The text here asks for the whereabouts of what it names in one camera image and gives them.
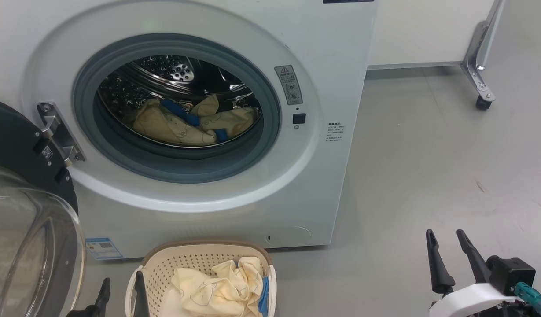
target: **gray floor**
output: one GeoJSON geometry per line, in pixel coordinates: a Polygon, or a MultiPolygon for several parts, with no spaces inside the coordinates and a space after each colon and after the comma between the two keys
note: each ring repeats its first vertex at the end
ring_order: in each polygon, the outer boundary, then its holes
{"type": "MultiPolygon", "coordinates": [[[[464,229],[484,257],[534,266],[541,292],[541,0],[507,3],[483,76],[486,113],[459,68],[368,73],[333,243],[271,254],[279,317],[427,315],[427,229],[455,289],[474,282],[464,229]]],[[[80,306],[109,276],[108,316],[124,316],[136,266],[89,261],[80,306]]]]}

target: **blue cloth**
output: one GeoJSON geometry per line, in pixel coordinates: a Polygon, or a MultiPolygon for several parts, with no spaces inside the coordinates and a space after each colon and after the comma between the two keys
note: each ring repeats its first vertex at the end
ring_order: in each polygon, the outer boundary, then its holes
{"type": "Polygon", "coordinates": [[[219,142],[223,142],[228,140],[228,133],[225,132],[225,129],[215,129],[214,132],[216,133],[216,138],[219,142]]]}
{"type": "Polygon", "coordinates": [[[262,293],[258,300],[258,311],[262,314],[262,317],[268,317],[269,315],[269,277],[262,278],[262,293]]]}
{"type": "Polygon", "coordinates": [[[175,116],[179,117],[180,119],[186,121],[186,123],[192,125],[192,126],[200,126],[200,118],[192,115],[187,114],[184,109],[182,109],[179,105],[176,103],[168,100],[163,99],[161,100],[161,106],[165,107],[167,110],[172,112],[175,116]]]}

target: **beige plastic basket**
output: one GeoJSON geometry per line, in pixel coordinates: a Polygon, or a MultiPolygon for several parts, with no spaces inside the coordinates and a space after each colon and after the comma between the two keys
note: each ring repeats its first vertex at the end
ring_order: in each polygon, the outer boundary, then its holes
{"type": "Polygon", "coordinates": [[[126,317],[133,317],[135,300],[132,295],[137,271],[143,273],[150,317],[190,317],[188,311],[180,308],[180,293],[170,282],[174,269],[198,269],[206,275],[215,276],[211,271],[213,266],[240,257],[258,257],[261,260],[264,274],[269,277],[268,317],[274,317],[276,272],[270,256],[262,247],[228,241],[166,243],[150,251],[129,280],[125,293],[126,317]]]}

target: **whiteboard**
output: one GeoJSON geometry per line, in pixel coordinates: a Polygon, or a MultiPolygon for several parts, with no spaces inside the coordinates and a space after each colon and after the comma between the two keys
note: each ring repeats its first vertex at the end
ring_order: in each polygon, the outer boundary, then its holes
{"type": "Polygon", "coordinates": [[[474,28],[493,0],[379,0],[371,69],[453,64],[464,59],[474,28]]]}

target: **metal hinge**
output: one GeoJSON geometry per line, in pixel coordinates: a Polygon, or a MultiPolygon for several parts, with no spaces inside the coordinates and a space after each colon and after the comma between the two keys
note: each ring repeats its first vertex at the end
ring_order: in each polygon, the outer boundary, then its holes
{"type": "Polygon", "coordinates": [[[53,102],[42,102],[37,104],[39,117],[45,124],[41,131],[45,138],[48,138],[57,147],[66,166],[71,166],[76,161],[86,161],[87,158],[81,152],[81,147],[69,129],[63,122],[63,119],[57,112],[57,106],[53,102]]]}

